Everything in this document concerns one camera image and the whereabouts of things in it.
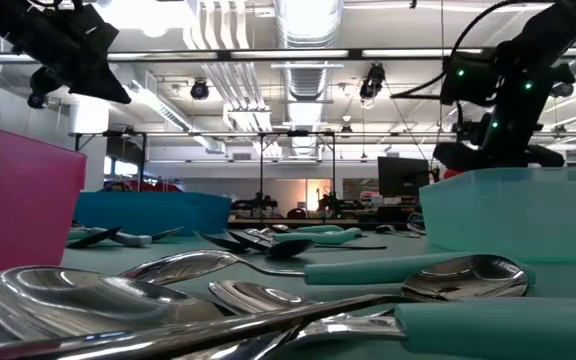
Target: computer monitor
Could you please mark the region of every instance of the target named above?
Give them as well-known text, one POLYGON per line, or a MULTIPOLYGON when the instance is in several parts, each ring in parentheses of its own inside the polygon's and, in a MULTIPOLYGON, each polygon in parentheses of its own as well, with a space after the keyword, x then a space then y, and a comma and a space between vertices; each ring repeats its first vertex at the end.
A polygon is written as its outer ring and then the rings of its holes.
POLYGON ((380 157, 378 164, 383 197, 419 196, 419 189, 430 183, 426 160, 380 157))

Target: green table surface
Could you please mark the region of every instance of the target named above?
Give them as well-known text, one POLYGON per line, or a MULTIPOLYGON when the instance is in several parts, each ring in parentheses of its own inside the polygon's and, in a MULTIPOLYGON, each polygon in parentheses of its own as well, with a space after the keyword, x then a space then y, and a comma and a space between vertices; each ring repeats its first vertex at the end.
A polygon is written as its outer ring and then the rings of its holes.
MULTIPOLYGON (((379 235, 367 233, 366 238, 353 241, 361 245, 387 244, 387 250, 347 251, 330 249, 313 249, 298 258, 274 261, 261 254, 244 255, 249 261, 271 269, 299 270, 306 264, 337 263, 383 257, 402 257, 438 252, 429 248, 424 239, 411 239, 404 236, 379 235)), ((84 269, 107 274, 118 274, 141 263, 163 256, 200 249, 216 249, 212 244, 197 238, 169 238, 164 242, 151 245, 149 248, 130 249, 104 242, 100 246, 86 250, 66 250, 62 266, 84 269)), ((537 273, 537 285, 529 296, 575 297, 576 298, 576 265, 531 264, 537 273)), ((215 280, 241 280, 258 283, 287 291, 310 299, 326 301, 346 297, 378 293, 397 294, 398 284, 371 286, 308 286, 297 278, 270 277, 259 274, 245 266, 234 265, 224 270, 197 279, 170 285, 171 288, 200 297, 214 300, 208 293, 207 284, 215 280)), ((371 308, 363 313, 385 310, 386 307, 371 308)), ((0 342, 12 340, 0 331, 0 342)), ((407 353, 398 343, 388 341, 346 341, 322 342, 297 348, 298 356, 307 359, 457 359, 451 356, 416 355, 407 353)), ((291 359, 294 351, 278 356, 278 359, 291 359)))

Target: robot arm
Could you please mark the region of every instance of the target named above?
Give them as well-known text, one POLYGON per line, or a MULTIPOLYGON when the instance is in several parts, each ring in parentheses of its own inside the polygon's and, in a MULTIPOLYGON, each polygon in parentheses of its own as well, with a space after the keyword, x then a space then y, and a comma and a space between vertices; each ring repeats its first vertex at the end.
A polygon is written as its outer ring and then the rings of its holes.
POLYGON ((71 93, 130 103, 106 60, 119 31, 91 5, 74 3, 74 10, 40 11, 26 0, 0 0, 0 36, 14 53, 26 53, 43 65, 31 78, 28 104, 41 108, 45 95, 62 85, 71 93))
POLYGON ((576 41, 576 1, 561 0, 530 19, 521 34, 499 44, 491 54, 457 53, 446 62, 441 100, 495 106, 480 124, 478 150, 463 144, 440 144, 435 157, 456 170, 489 167, 562 166, 558 153, 529 145, 555 83, 575 81, 567 65, 551 65, 576 41))

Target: teal plastic container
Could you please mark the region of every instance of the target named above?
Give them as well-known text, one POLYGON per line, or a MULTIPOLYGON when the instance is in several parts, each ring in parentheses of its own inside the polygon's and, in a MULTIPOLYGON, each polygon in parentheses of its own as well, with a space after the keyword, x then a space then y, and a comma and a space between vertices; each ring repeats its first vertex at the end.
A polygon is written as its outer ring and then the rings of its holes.
POLYGON ((431 246, 576 264, 576 169, 471 171, 420 196, 431 246))
POLYGON ((87 227, 122 227, 133 235, 152 235, 183 226, 178 236, 194 231, 221 233, 228 227, 231 200, 198 193, 81 193, 75 220, 87 227))

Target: pink bin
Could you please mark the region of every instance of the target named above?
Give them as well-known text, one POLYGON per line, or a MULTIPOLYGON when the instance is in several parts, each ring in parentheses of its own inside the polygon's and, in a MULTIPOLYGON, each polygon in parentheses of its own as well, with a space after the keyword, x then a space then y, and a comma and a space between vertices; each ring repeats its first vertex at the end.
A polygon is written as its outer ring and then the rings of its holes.
POLYGON ((59 265, 86 157, 0 130, 0 271, 59 265))

